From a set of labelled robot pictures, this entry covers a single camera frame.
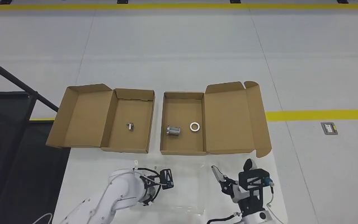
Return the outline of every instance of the yellow line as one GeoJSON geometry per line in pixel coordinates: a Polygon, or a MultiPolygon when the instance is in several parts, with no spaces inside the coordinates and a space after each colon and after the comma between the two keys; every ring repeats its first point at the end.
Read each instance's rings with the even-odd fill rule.
{"type": "Polygon", "coordinates": [[[0,10],[357,10],[358,4],[8,4],[0,10]]]}
{"type": "Polygon", "coordinates": [[[30,120],[35,121],[35,122],[42,122],[42,121],[55,120],[55,118],[31,118],[30,120]]]}
{"type": "MultiPolygon", "coordinates": [[[[54,120],[55,118],[31,119],[54,120]]],[[[358,110],[292,110],[268,111],[268,122],[289,122],[295,120],[358,120],[358,110]]]]}

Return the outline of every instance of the cardboard box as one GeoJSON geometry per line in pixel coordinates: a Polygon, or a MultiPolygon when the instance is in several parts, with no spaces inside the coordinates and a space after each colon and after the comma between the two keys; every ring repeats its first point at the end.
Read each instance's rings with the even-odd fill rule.
{"type": "Polygon", "coordinates": [[[67,87],[46,145],[147,153],[154,99],[153,90],[67,87]]]}
{"type": "Polygon", "coordinates": [[[209,85],[205,93],[165,92],[161,134],[164,155],[249,153],[271,151],[271,141],[260,87],[255,82],[209,85]],[[190,124],[200,130],[192,132],[190,124]],[[167,136],[167,126],[180,127],[179,136],[167,136]]]}

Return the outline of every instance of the table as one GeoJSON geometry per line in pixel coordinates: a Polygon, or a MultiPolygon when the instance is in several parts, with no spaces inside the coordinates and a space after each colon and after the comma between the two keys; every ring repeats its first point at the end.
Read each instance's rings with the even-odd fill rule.
{"type": "MultiPolygon", "coordinates": [[[[183,185],[194,183],[194,179],[201,185],[193,185],[185,193],[180,192],[182,195],[171,191],[172,189],[161,191],[156,200],[159,201],[159,204],[165,201],[173,205],[172,207],[179,207],[177,200],[182,199],[184,203],[188,205],[196,204],[197,207],[191,211],[185,211],[186,207],[177,208],[174,211],[171,209],[159,211],[160,208],[165,207],[156,208],[156,202],[154,202],[153,208],[142,207],[138,204],[131,209],[117,211],[112,223],[199,224],[206,223],[211,218],[227,217],[233,212],[239,211],[239,208],[237,204],[232,203],[228,195],[221,192],[220,185],[212,174],[210,166],[216,165],[228,177],[238,179],[238,173],[242,171],[243,164],[248,158],[253,158],[258,167],[270,173],[271,179],[275,182],[275,199],[272,203],[272,210],[282,221],[287,223],[288,218],[272,151],[263,158],[256,158],[255,151],[233,155],[163,156],[158,148],[149,150],[148,154],[104,152],[99,148],[73,148],[67,163],[53,223],[59,223],[85,198],[103,192],[110,173],[117,169],[134,167],[134,160],[139,161],[140,167],[143,163],[158,161],[167,162],[167,164],[174,162],[179,165],[176,166],[178,169],[186,169],[186,171],[193,168],[192,175],[189,172],[187,183],[183,183],[185,178],[176,179],[175,171],[173,171],[175,187],[179,185],[179,189],[182,190],[183,185]],[[202,165],[200,173],[195,170],[198,167],[195,165],[202,165]]],[[[270,188],[264,188],[264,204],[270,199],[270,188]]],[[[240,218],[235,217],[228,223],[238,222],[239,220],[240,218]]]]}

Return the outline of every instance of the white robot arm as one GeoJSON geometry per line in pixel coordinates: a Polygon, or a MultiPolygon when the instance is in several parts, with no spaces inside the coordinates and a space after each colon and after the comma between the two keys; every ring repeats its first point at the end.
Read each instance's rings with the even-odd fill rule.
{"type": "Polygon", "coordinates": [[[270,213],[263,208],[263,188],[269,186],[272,195],[274,193],[274,182],[270,179],[270,174],[266,170],[258,169],[251,159],[245,162],[244,170],[239,173],[239,180],[228,178],[216,166],[211,166],[211,169],[221,186],[222,192],[230,195],[233,203],[239,205],[241,213],[235,212],[227,218],[209,220],[207,224],[226,221],[239,214],[242,218],[239,223],[242,224],[276,223],[270,213]],[[246,192],[242,192],[239,187],[242,187],[246,192]]]}
{"type": "Polygon", "coordinates": [[[153,172],[157,175],[147,177],[133,169],[114,171],[105,191],[82,201],[61,224],[109,224],[117,210],[135,206],[138,202],[149,205],[161,187],[174,187],[170,169],[162,170],[160,175],[153,172]],[[155,182],[155,178],[160,178],[161,182],[155,182]]]}

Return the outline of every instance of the white floor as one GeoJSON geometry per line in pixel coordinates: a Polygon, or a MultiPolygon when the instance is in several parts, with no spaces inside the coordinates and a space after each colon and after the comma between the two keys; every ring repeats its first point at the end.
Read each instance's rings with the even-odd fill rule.
{"type": "MultiPolygon", "coordinates": [[[[204,91],[253,80],[266,111],[357,109],[356,11],[0,13],[0,66],[59,105],[70,85],[204,91]],[[196,88],[188,88],[195,83],[196,88]]],[[[0,90],[16,90],[0,77],[0,90]]],[[[54,117],[36,105],[34,118],[54,117]]],[[[358,121],[268,124],[289,223],[358,219],[358,121]]]]}

